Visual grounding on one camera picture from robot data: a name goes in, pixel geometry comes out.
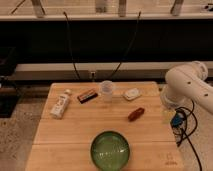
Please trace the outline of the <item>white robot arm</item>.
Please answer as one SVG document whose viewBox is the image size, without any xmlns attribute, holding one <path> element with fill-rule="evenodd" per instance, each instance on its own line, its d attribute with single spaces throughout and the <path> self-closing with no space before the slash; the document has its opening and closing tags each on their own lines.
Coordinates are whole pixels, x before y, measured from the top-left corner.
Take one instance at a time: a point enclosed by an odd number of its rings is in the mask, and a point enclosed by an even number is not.
<svg viewBox="0 0 213 171">
<path fill-rule="evenodd" d="M 160 97 L 167 108 L 178 108 L 187 98 L 213 115 L 213 87 L 205 82 L 207 66 L 200 61 L 175 66 L 165 74 L 166 85 Z"/>
</svg>

